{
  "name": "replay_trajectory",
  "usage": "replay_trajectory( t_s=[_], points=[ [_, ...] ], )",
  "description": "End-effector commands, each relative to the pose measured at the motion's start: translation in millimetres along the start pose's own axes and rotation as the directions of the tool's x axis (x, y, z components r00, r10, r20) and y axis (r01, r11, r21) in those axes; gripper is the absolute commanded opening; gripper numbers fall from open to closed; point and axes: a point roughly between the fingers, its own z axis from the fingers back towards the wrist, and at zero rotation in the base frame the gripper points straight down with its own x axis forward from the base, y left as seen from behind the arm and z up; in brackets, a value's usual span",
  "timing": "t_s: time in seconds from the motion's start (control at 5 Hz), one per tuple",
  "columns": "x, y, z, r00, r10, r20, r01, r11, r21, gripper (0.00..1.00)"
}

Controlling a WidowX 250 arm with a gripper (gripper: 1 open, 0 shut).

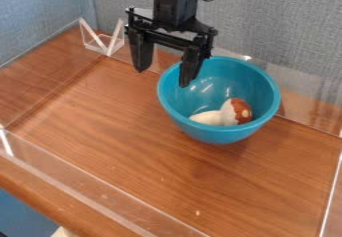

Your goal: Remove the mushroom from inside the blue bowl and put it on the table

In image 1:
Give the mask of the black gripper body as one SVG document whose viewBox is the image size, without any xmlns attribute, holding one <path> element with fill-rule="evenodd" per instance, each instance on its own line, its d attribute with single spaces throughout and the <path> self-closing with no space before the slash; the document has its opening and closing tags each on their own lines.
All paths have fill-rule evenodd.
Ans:
<svg viewBox="0 0 342 237">
<path fill-rule="evenodd" d="M 126 9 L 126 33 L 135 51 L 152 51 L 156 44 L 186 50 L 212 51 L 218 31 L 197 18 L 200 0 L 154 0 L 152 9 Z"/>
</svg>

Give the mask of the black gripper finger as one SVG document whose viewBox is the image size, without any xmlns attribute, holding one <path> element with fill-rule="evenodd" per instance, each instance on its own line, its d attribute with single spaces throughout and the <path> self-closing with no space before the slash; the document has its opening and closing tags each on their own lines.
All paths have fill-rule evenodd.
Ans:
<svg viewBox="0 0 342 237">
<path fill-rule="evenodd" d="M 192 81 L 197 78 L 201 66 L 204 62 L 204 49 L 198 46 L 190 46 L 186 48 L 181 70 L 180 70 L 180 86 L 188 87 Z"/>
<path fill-rule="evenodd" d="M 154 41 L 149 33 L 134 28 L 129 29 L 129 41 L 134 67 L 144 72 L 153 64 Z"/>
</svg>

